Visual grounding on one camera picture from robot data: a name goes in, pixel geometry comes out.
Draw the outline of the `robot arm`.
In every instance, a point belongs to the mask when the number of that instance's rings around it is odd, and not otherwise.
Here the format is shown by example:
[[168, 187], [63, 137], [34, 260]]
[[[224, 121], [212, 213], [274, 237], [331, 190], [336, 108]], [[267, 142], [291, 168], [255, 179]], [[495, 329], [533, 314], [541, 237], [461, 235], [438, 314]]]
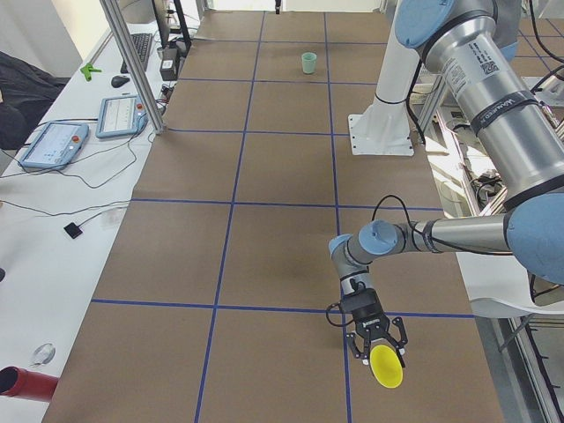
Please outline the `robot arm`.
[[408, 341], [390, 334], [403, 322], [386, 316], [372, 285], [369, 267], [377, 258], [424, 251], [510, 254], [529, 272], [563, 281], [563, 144], [494, 42], [498, 16], [493, 1], [403, 1], [397, 7], [397, 40], [445, 79], [508, 194], [502, 214], [402, 223], [375, 218], [330, 242], [343, 289], [338, 309], [351, 316], [345, 338], [358, 360], [369, 361], [380, 340], [401, 358]]

